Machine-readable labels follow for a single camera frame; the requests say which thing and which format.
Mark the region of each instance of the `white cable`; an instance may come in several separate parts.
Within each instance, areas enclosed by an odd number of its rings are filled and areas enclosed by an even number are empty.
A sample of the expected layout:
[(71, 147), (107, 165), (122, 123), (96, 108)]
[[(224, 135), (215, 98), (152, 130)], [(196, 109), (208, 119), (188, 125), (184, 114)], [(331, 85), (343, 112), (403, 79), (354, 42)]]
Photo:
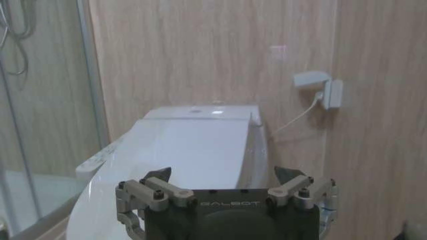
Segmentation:
[(317, 106), (318, 101), (321, 101), (323, 98), (323, 92), (318, 92), (315, 94), (314, 100), (313, 100), (313, 104), (311, 106), (307, 108), (307, 110), (298, 116), (295, 117), (286, 125), (283, 125), (282, 127), (278, 128), (278, 130), (275, 130), (271, 134), (271, 139), (274, 138), (274, 136), (283, 130), (286, 129), (293, 123), (295, 123)]

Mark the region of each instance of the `shower enclosure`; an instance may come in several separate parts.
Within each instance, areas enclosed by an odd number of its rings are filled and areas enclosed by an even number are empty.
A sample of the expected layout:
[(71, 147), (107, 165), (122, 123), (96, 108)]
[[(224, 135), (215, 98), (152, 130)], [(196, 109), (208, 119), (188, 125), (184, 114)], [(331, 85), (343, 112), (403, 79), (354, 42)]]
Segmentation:
[(0, 218), (12, 236), (68, 214), (87, 184), (76, 166), (108, 144), (88, 12), (87, 0), (0, 0)]

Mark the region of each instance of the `wood grain wall panel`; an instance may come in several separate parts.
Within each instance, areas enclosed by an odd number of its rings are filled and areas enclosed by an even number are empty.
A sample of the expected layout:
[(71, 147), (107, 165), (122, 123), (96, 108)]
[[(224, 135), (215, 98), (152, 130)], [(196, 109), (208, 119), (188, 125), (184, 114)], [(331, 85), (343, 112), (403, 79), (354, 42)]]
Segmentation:
[[(22, 29), (19, 1), (10, 3)], [(28, 73), (7, 76), (19, 134), (31, 170), (75, 176), (76, 166), (100, 149), (78, 4), (38, 0), (34, 12), (35, 30), (22, 41)], [(6, 49), (4, 65), (12, 71), (23, 64), (11, 39)]]
[(330, 239), (390, 240), (427, 211), (427, 2), (342, 0), (335, 76), (343, 108), (325, 173), (341, 186)]
[[(293, 75), (331, 70), (335, 0), (90, 3), (112, 140), (164, 105), (259, 103), (271, 130), (310, 106), (314, 93), (299, 95)], [(279, 164), (319, 176), (325, 132), (313, 115), (283, 131), (271, 144)]]

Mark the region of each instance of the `toilet tank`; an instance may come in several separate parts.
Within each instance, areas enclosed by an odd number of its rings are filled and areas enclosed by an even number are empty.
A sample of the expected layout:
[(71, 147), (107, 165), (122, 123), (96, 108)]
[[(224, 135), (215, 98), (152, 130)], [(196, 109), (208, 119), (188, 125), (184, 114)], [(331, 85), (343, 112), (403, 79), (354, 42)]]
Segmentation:
[(175, 165), (172, 175), (190, 175), (195, 179), (194, 182), (178, 179), (183, 188), (267, 186), (267, 141), (258, 106), (160, 107), (140, 121), (155, 128), (156, 139), (151, 151), (156, 155), (144, 158), (159, 167)]

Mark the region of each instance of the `toilet seat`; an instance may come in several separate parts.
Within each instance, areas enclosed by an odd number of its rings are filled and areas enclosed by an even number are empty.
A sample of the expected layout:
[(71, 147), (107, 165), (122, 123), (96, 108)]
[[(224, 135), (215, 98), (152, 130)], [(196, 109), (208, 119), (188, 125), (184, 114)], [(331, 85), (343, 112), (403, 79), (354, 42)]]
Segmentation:
[[(190, 107), (175, 109), (192, 113)], [(207, 112), (214, 113), (212, 109), (219, 112), (218, 107), (208, 107)], [(152, 170), (172, 167), (170, 182), (186, 189), (244, 187), (242, 179), (251, 179), (243, 177), (251, 173), (242, 169), (252, 111), (242, 110), (238, 115), (232, 111), (232, 117), (210, 117), (202, 111), (194, 118), (171, 117), (164, 108), (158, 114), (150, 112), (127, 133), (79, 197), (67, 239), (128, 239), (116, 219), (115, 186), (120, 181), (139, 180)]]

